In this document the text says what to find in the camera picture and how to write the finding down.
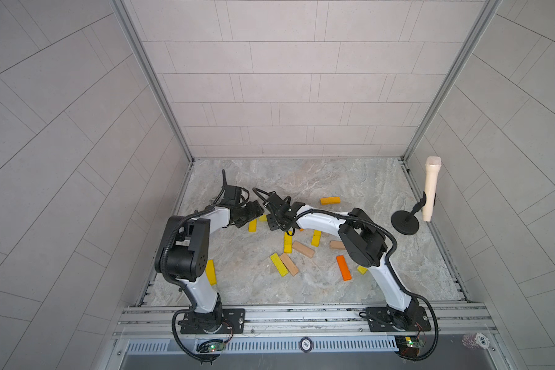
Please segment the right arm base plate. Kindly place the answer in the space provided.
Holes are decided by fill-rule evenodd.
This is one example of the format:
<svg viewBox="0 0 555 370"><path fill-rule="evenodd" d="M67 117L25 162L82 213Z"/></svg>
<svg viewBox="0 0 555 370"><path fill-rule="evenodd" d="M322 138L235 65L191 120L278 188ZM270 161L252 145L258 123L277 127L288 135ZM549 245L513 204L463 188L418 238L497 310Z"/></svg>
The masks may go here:
<svg viewBox="0 0 555 370"><path fill-rule="evenodd" d="M384 331L431 331L432 321L428 311L421 306L412 308L409 313L385 307L368 307L361 311L360 317L368 322L371 332Z"/></svg>

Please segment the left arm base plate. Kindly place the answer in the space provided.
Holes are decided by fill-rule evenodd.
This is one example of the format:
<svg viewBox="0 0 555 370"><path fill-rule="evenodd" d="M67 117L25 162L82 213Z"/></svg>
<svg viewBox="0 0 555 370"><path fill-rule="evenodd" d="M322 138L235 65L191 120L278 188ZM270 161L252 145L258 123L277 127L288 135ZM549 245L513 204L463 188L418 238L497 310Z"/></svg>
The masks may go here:
<svg viewBox="0 0 555 370"><path fill-rule="evenodd" d="M222 308L209 313L190 312L177 322L182 335L242 334L245 310Z"/></svg>

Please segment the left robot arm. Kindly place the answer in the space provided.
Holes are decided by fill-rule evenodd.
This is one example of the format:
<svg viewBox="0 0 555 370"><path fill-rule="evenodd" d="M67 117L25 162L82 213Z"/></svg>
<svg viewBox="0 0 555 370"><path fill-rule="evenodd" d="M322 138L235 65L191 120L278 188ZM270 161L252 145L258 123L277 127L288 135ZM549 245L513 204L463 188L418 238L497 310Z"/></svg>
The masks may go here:
<svg viewBox="0 0 555 370"><path fill-rule="evenodd" d="M166 222L154 268L163 280L186 294L190 306L180 325L194 331L214 333L223 325L220 295L206 275L211 234L222 228L246 223L262 216L261 205L249 200L243 187L224 185L212 204L187 216L172 216Z"/></svg>

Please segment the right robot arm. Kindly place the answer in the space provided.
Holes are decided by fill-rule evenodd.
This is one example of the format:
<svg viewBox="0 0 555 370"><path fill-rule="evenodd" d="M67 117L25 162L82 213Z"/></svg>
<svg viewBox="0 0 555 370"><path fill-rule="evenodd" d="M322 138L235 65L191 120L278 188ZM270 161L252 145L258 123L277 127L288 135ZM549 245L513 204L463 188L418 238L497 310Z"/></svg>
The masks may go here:
<svg viewBox="0 0 555 370"><path fill-rule="evenodd" d="M388 321L399 331L409 331L417 325L417 319L426 316L426 310L419 306L425 303L430 312L434 338L430 348L424 353L404 349L399 357L413 362L428 359L438 345L439 325L430 302L420 294L409 291L402 283L390 261L398 247L395 237L382 226L376 224L360 208L350 212L334 212L313 208L302 202L292 202L291 197L281 198L276 192L267 193L254 189L268 210L270 225L293 235L297 230L311 228L322 233L338 235L349 257L358 265L367 268L385 295Z"/></svg>

